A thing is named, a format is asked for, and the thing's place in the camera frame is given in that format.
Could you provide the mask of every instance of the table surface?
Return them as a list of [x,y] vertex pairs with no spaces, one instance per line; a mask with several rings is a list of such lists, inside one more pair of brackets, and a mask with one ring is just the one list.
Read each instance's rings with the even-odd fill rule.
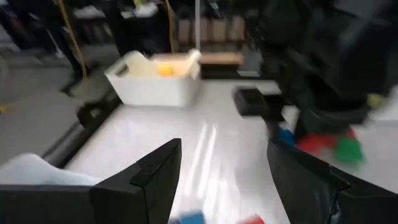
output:
[[[289,223],[267,161],[267,131],[261,118],[242,118],[232,92],[267,81],[204,81],[189,108],[120,106],[83,146],[68,170],[102,179],[118,173],[172,138],[182,139],[182,164],[171,217],[202,210],[207,223],[237,223],[258,214],[266,223]],[[297,111],[286,108],[292,123]],[[356,128],[366,157],[350,166],[322,151],[326,160],[359,178],[398,192],[394,124]]]

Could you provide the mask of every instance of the white storage bin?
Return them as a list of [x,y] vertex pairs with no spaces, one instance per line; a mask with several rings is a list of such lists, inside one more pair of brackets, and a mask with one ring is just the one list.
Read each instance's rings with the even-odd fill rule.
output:
[[[105,71],[125,105],[186,106],[200,85],[200,53],[163,54],[146,59],[130,52]],[[159,67],[171,68],[173,75],[159,75]]]

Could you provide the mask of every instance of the white table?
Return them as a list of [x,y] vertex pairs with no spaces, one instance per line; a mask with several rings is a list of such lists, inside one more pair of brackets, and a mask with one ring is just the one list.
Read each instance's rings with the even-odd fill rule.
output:
[[[205,81],[190,108],[120,106],[67,169],[105,179],[168,140],[181,138],[182,166],[172,217],[202,209],[210,224],[237,223],[255,214],[266,223],[289,223],[266,157],[266,126],[261,118],[240,117],[232,98],[237,85],[279,91],[273,82]],[[295,110],[287,109],[285,117],[293,121]],[[357,130],[367,158],[362,165],[341,164],[328,151],[320,158],[398,192],[397,159],[391,156],[397,153],[390,147],[397,135],[392,130],[397,128],[374,125]]]

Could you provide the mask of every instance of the green block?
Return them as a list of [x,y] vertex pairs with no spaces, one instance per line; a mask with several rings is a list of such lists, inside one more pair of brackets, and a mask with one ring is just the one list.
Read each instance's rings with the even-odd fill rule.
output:
[[341,162],[360,162],[363,160],[361,143],[356,139],[341,137],[335,147],[335,156]]

